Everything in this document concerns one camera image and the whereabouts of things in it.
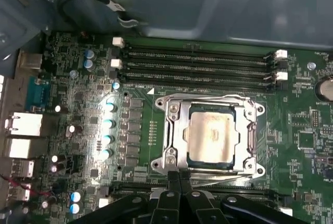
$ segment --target blue capacitor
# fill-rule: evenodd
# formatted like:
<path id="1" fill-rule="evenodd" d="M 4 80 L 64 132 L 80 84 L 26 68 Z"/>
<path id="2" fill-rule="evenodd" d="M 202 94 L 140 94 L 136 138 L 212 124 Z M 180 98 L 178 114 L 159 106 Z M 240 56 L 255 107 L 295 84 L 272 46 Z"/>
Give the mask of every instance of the blue capacitor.
<path id="1" fill-rule="evenodd" d="M 81 192 L 81 190 L 73 192 L 71 194 L 71 201 L 73 201 L 73 202 L 79 202 L 81 200 L 81 198 L 82 198 L 82 194 L 83 194 L 83 192 Z"/>
<path id="2" fill-rule="evenodd" d="M 112 121 L 112 120 L 109 120 L 109 119 L 104 120 L 104 121 L 103 121 L 103 125 L 104 125 L 104 127 L 107 128 L 107 129 L 111 129 L 111 128 L 114 127 L 114 123 L 113 123 L 113 121 Z"/>
<path id="3" fill-rule="evenodd" d="M 89 72 L 92 72 L 96 68 L 96 66 L 93 63 L 93 61 L 91 61 L 89 59 L 87 59 L 86 61 L 84 61 L 83 67 L 85 67 Z"/>
<path id="4" fill-rule="evenodd" d="M 103 150 L 102 152 L 100 152 L 99 158 L 101 160 L 106 160 L 109 159 L 111 155 L 113 155 L 112 150 Z"/>
<path id="5" fill-rule="evenodd" d="M 113 103 L 106 103 L 105 109 L 108 112 L 113 112 L 116 110 L 116 106 Z"/>
<path id="6" fill-rule="evenodd" d="M 111 142 L 113 141 L 113 137 L 110 136 L 110 135 L 104 135 L 101 139 L 101 142 L 104 144 L 104 145 L 108 145 L 110 144 Z"/>
<path id="7" fill-rule="evenodd" d="M 120 88 L 120 83 L 119 83 L 119 82 L 114 82 L 114 83 L 112 84 L 112 88 L 113 88 L 114 90 L 118 90 L 118 89 Z"/>
<path id="8" fill-rule="evenodd" d="M 80 206 L 77 203 L 72 204 L 69 207 L 69 212 L 76 215 L 80 211 Z"/>
<path id="9" fill-rule="evenodd" d="M 84 57 L 94 61 L 96 59 L 95 53 L 91 49 L 86 49 L 84 51 Z"/>

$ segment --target connector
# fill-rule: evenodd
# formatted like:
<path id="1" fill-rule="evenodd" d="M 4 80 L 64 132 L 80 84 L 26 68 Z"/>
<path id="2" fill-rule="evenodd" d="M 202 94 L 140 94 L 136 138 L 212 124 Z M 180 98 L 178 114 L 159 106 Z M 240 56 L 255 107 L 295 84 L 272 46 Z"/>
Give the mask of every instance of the connector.
<path id="1" fill-rule="evenodd" d="M 109 205 L 109 199 L 108 198 L 100 198 L 98 201 L 98 207 L 102 208 L 105 207 L 106 205 Z"/>
<path id="2" fill-rule="evenodd" d="M 274 58 L 275 59 L 286 59 L 288 58 L 288 51 L 284 49 L 279 49 L 274 53 Z"/>
<path id="3" fill-rule="evenodd" d="M 276 72 L 275 75 L 276 81 L 287 81 L 288 80 L 288 73 L 287 72 Z"/>
<path id="4" fill-rule="evenodd" d="M 120 59 L 112 59 L 111 60 L 111 64 L 110 64 L 111 68 L 116 68 L 116 69 L 122 69 L 122 61 Z"/>
<path id="5" fill-rule="evenodd" d="M 125 47 L 124 39 L 120 37 L 114 37 L 112 39 L 112 45 L 117 46 L 119 48 L 124 48 Z"/>
<path id="6" fill-rule="evenodd" d="M 47 154 L 48 143 L 46 139 L 7 139 L 9 157 L 30 159 Z"/>
<path id="7" fill-rule="evenodd" d="M 11 135 L 50 136 L 57 133 L 59 117 L 14 112 L 5 127 Z"/>
<path id="8" fill-rule="evenodd" d="M 32 160 L 13 159 L 11 175 L 13 177 L 32 178 L 35 162 Z"/>
<path id="9" fill-rule="evenodd" d="M 22 186 L 31 188 L 31 184 L 22 184 Z M 23 201 L 27 202 L 30 199 L 30 190 L 23 189 L 19 186 L 16 186 L 14 188 L 10 188 L 8 191 L 8 198 L 11 198 L 13 200 L 17 201 Z"/>

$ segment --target red wire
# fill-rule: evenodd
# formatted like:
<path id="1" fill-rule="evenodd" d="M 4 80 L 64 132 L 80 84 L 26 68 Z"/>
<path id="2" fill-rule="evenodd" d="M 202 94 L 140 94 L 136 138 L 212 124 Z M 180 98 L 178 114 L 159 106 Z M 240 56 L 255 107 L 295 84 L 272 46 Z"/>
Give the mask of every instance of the red wire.
<path id="1" fill-rule="evenodd" d="M 8 181 L 13 187 L 16 187 L 16 186 L 19 186 L 25 190 L 29 190 L 31 194 L 34 194 L 34 195 L 51 195 L 50 192 L 39 192 L 39 191 L 36 191 L 36 190 L 33 190 L 27 186 L 24 186 L 20 183 L 18 183 L 17 181 L 11 179 L 11 178 L 7 178 L 7 177 L 4 177 L 3 175 L 0 175 L 2 179 Z"/>

